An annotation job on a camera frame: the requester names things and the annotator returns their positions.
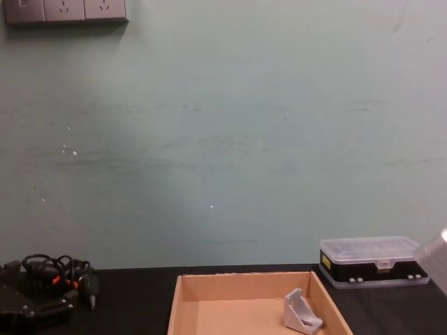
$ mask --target wall stain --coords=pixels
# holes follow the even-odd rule
[[[408,7],[408,3],[409,0],[405,0],[405,3],[400,11],[399,19],[397,20],[396,25],[393,28],[393,34],[396,34],[405,22],[406,8]]]
[[[429,157],[429,158],[402,158],[397,159],[396,161],[383,162],[382,165],[390,166],[390,167],[398,167],[398,166],[416,166],[422,164],[440,164],[446,161],[445,157]]]
[[[256,243],[257,239],[209,239],[207,242],[212,244],[229,244],[229,243]]]
[[[373,110],[372,108],[368,108],[368,107],[364,107],[364,108],[351,108],[351,110],[353,111],[353,112],[355,112],[355,111],[363,111],[363,112],[366,112],[366,111],[368,111],[368,110]]]

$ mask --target transparent plastic object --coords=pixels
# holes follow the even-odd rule
[[[340,265],[374,263],[377,269],[392,269],[396,262],[414,261],[419,247],[408,237],[361,237],[323,239],[321,250],[331,262]]]
[[[414,259],[447,295],[447,229],[417,248]]]

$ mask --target black table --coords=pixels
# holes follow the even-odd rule
[[[98,272],[101,297],[95,311],[80,306],[70,321],[38,334],[166,335],[175,282],[180,274],[309,270],[318,273],[355,335],[447,334],[447,297],[433,283],[336,290],[316,265],[103,270]]]

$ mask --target plastic storage box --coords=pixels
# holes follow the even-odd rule
[[[336,288],[426,284],[430,278],[413,256],[418,247],[401,236],[324,239],[320,268]]]

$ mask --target clear plastic lid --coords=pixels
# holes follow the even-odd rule
[[[408,237],[361,237],[357,239],[322,239],[321,250],[333,263],[374,263],[378,269],[391,269],[396,262],[414,260],[419,247]]]

